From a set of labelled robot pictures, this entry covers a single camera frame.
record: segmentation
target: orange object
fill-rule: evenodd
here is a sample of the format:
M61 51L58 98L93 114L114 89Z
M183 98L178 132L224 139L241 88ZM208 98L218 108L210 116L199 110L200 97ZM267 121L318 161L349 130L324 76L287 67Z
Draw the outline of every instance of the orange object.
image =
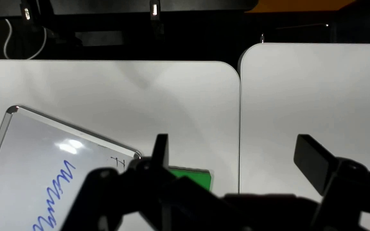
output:
M259 0L247 13L335 12L354 0Z

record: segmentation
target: green block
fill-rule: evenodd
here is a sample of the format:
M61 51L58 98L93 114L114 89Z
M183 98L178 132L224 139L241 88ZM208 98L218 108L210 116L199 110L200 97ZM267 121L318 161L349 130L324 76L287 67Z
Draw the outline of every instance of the green block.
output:
M168 167L169 173L175 178L188 178L195 184L201 187L205 191L210 191L211 176L209 171L205 170L190 170L190 169L179 169L179 167Z

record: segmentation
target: white tabletop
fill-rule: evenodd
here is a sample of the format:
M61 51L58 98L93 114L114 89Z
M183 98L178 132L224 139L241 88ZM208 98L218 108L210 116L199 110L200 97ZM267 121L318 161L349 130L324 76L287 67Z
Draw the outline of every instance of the white tabletop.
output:
M237 189L238 78L224 63L0 61L0 124L14 105L145 156L169 134L170 166L211 171L217 196Z
M370 46L255 46L240 75L241 193L319 200L292 164L297 134L370 170Z

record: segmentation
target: cable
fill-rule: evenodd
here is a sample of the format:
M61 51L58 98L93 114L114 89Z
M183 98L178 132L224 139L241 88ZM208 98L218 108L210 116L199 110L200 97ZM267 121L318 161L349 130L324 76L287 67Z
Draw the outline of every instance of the cable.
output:
M5 57L5 60L8 60L8 57L7 57L7 55L6 55L6 48L7 48L7 44L8 44L8 42L10 42L10 38L12 37L12 26L10 25L10 22L5 19L5 22L6 22L6 25L7 25L7 38L6 38L6 40L5 40L5 43L3 43L3 57Z
M6 53L6 48L7 48L7 44L8 44L8 42L10 42L10 38L12 37L12 26L10 25L10 22L8 22L7 19L5 19L5 22L6 22L6 25L7 25L8 31L7 31L7 38L6 38L6 40L5 40L5 43L3 43L3 51L2 51L2 52L3 52L5 60L8 60L7 53ZM42 40L42 46L40 46L40 48L39 48L33 56L30 56L29 58L26 58L26 61L34 60L37 56L39 56L39 53L43 51L43 48L44 48L44 46L46 46L46 38L47 38L47 33L46 33L46 29L43 28L43 40Z

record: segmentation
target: whiteboard frame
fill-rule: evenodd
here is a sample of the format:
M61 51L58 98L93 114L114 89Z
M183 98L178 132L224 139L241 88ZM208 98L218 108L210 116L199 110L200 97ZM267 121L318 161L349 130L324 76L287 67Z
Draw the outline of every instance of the whiteboard frame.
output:
M3 143L3 138L5 138L5 134L8 129L8 124L11 121L11 119L14 116L25 116L25 117L29 117L32 120L35 120L40 124L44 124L47 126L51 126L51 128L55 128L57 130L61 130L64 133L67 133L67 134L71 134L71 135L75 135L75 137L79 137L84 140L88 140L93 144L97 144L100 147L105 147L110 151L115 151L120 155L125 155L128 157L132 157L133 160L139 160L142 157L142 155L128 147L128 146L124 146L124 144L120 144L120 143L116 143L116 142L112 142L112 140L109 140L106 138L102 138L97 134L93 134L93 133L89 133L89 132L85 132L80 128L76 128L76 126L73 126L73 125L69 125L69 124L65 124L62 121L58 121L58 120L55 120L52 117L48 117L46 115L42 115L42 114L38 114L38 112L34 112L29 108L25 108L25 107L21 107L21 106L12 106L12 107L8 107L5 112L5 116L2 119L2 123L1 123L1 126L0 126L0 148Z

